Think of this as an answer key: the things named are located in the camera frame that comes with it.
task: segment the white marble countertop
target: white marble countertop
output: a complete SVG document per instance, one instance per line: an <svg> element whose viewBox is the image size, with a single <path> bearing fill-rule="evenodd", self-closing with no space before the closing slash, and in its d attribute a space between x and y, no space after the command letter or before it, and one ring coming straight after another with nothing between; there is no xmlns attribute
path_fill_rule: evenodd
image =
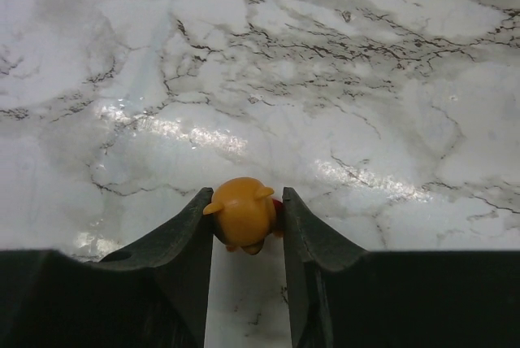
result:
<svg viewBox="0 0 520 348"><path fill-rule="evenodd" d="M520 248L520 0L0 0L0 246L98 258L203 186L367 249ZM288 347L282 242L214 245L206 346Z"/></svg>

